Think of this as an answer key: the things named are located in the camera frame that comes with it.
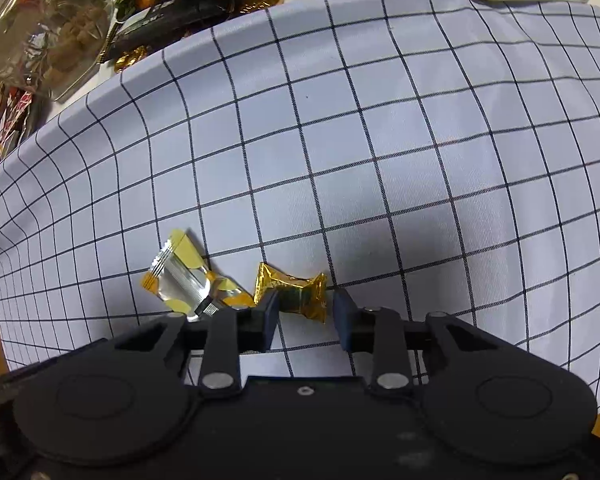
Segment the silver yellow snack packet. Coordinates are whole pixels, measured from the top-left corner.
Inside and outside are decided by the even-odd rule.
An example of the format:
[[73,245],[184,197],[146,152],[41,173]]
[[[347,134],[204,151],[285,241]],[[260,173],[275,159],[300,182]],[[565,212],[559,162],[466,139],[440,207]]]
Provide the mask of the silver yellow snack packet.
[[210,269],[188,234],[180,229],[171,231],[140,284],[189,322],[208,320],[225,308],[256,306],[242,286]]

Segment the gold foil candy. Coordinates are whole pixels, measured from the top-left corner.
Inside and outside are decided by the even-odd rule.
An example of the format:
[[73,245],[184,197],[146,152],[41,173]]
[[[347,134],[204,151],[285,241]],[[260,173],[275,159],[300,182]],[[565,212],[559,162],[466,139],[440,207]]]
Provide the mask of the gold foil candy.
[[261,262],[254,282],[253,301],[257,304],[267,292],[278,292],[279,311],[301,314],[308,320],[326,322],[327,275],[297,278]]

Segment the blue checkered tablecloth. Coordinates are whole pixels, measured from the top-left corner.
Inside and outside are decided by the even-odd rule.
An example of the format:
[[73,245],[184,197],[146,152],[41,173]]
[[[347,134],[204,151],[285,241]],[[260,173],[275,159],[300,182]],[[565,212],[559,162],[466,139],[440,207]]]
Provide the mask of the blue checkered tablecloth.
[[162,315],[177,229],[245,288],[454,314],[600,406],[600,8],[300,0],[110,76],[0,165],[7,367]]

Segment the red snack pile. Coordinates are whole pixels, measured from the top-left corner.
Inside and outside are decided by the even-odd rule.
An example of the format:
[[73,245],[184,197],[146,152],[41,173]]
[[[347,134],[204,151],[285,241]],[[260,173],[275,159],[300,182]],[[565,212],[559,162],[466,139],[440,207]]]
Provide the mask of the red snack pile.
[[35,95],[0,82],[0,161],[33,130]]

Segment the clear glass cookie jar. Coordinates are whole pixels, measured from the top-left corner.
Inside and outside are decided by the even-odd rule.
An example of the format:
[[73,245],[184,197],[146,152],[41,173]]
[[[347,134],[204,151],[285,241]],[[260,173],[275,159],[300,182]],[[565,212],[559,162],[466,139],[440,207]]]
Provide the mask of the clear glass cookie jar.
[[0,81],[64,100],[94,70],[111,15],[107,0],[0,0]]

